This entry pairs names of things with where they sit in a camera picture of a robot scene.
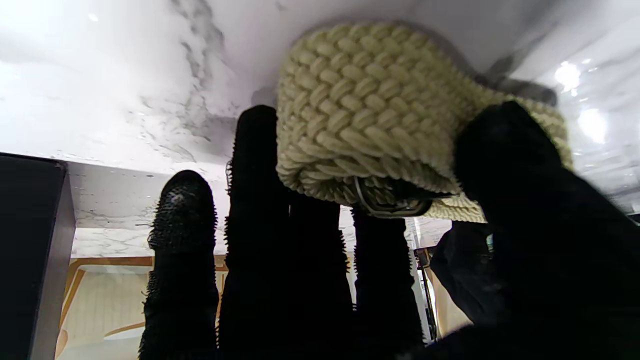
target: woven basket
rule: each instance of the woven basket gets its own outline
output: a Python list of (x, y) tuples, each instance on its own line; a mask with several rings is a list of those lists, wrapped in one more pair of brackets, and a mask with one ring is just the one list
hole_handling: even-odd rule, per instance
[(391, 23), (343, 24), (297, 40), (278, 83), (278, 165), (300, 193), (356, 203), (353, 177), (380, 204), (396, 202), (388, 179), (454, 196), (427, 217), (484, 222), (452, 171), (454, 141), (482, 109), (516, 100), (549, 134), (565, 165), (562, 116), (542, 103), (485, 88), (429, 38)]

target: black fabric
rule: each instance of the black fabric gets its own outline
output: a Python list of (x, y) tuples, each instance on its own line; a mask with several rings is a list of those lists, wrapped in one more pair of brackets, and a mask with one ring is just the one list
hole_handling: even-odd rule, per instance
[(451, 300), (476, 325), (505, 322), (509, 309), (486, 244), (488, 224), (453, 221), (433, 254), (430, 267)]
[[(220, 313), (227, 357), (330, 354), (351, 336), (340, 207), (280, 182), (275, 128), (275, 110), (267, 106), (246, 110), (237, 125)], [(250, 347), (248, 332), (259, 334)]]
[(561, 166), (515, 102), (482, 112), (455, 158), (464, 190), (495, 229), (493, 258), (511, 319), (463, 329), (413, 357), (637, 359), (637, 226)]
[(423, 342), (404, 219), (374, 218), (360, 209), (352, 214), (358, 350), (361, 356), (392, 357)]
[(216, 358), (215, 228), (207, 182), (190, 170), (175, 174), (162, 190), (149, 234), (156, 262), (149, 273), (140, 360)]

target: fuzzy texture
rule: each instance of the fuzzy texture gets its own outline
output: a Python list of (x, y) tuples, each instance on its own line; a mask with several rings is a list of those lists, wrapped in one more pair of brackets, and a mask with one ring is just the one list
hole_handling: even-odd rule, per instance
[[(234, 359), (331, 354), (349, 338), (353, 306), (339, 205), (280, 182), (275, 128), (275, 109), (243, 112), (230, 164), (219, 335), (222, 354)], [(267, 276), (266, 269), (285, 271)]]
[(140, 360), (216, 358), (215, 228), (207, 182), (190, 170), (174, 175), (162, 190), (148, 239), (156, 261), (147, 285)]
[(453, 172), (454, 142), (485, 107), (517, 100), (571, 152), (553, 108), (473, 82), (426, 35), (390, 23), (342, 24), (299, 39), (278, 86), (278, 164), (282, 182), (305, 195), (354, 204), (353, 177), (380, 204), (396, 202), (389, 179), (452, 197), (428, 217), (484, 222)]

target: gloved finger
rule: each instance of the gloved finger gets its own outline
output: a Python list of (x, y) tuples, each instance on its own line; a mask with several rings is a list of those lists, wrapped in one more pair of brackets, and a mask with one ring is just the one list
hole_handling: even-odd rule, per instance
[(149, 247), (140, 359), (214, 359), (218, 308), (213, 248), (216, 212), (207, 182), (185, 170), (162, 190)]
[(354, 209), (356, 318), (364, 349), (398, 354), (422, 345), (404, 219)]
[[(289, 191), (278, 179), (276, 113), (256, 106), (239, 118), (231, 161), (231, 207), (226, 239), (229, 269), (220, 309), (220, 349), (236, 355), (286, 341), (282, 279), (274, 265), (290, 257)], [(247, 347), (250, 337), (251, 346)]]
[(295, 193), (290, 219), (295, 241), (291, 248), (303, 264), (292, 273), (287, 292), (297, 311), (292, 338), (306, 347), (344, 350), (344, 339), (352, 337), (353, 304), (344, 239), (338, 228), (340, 205)]
[(236, 261), (243, 268), (258, 266), (263, 250), (285, 241), (289, 191), (275, 171), (276, 121), (273, 108), (256, 106), (243, 112), (237, 123), (226, 227), (230, 269)]

